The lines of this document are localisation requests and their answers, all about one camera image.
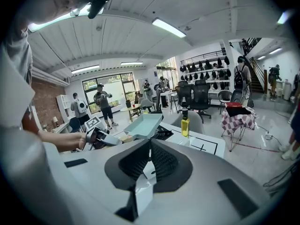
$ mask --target red object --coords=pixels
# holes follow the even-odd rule
[[[240,103],[225,103],[225,107],[242,107]]]

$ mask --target staircase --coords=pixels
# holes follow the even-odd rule
[[[255,71],[253,70],[252,66],[250,65],[250,63],[248,62],[245,56],[244,59],[245,59],[245,65],[248,66],[251,74],[252,92],[263,93],[263,87],[261,86],[261,83],[259,82]]]

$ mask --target brick wall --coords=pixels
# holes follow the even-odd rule
[[[63,124],[64,121],[60,114],[60,110],[57,105],[56,96],[60,94],[66,94],[64,87],[32,78],[31,84],[33,90],[36,92],[32,100],[32,105],[35,106],[37,116],[41,126],[47,125],[47,131],[55,128],[52,118],[56,117],[58,124]]]

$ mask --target shoe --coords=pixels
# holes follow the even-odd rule
[[[291,154],[292,154],[292,149],[289,149],[288,151],[286,151],[284,154],[281,155],[281,158],[283,160],[289,160],[291,159]]]
[[[291,147],[291,145],[288,143],[288,144],[286,144],[286,145],[279,146],[279,150],[280,150],[281,152],[286,152],[286,151],[289,150],[290,147]]]
[[[299,154],[300,154],[300,148],[296,149],[296,151],[292,151],[290,155],[291,160],[295,160]]]

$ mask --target checkered tablecloth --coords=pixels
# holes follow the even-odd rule
[[[226,108],[222,112],[222,120],[220,125],[222,129],[227,132],[228,135],[233,134],[238,128],[245,127],[251,130],[255,128],[255,118],[257,117],[255,111],[250,107],[245,107],[251,112],[251,114],[239,114],[234,117],[230,117]]]

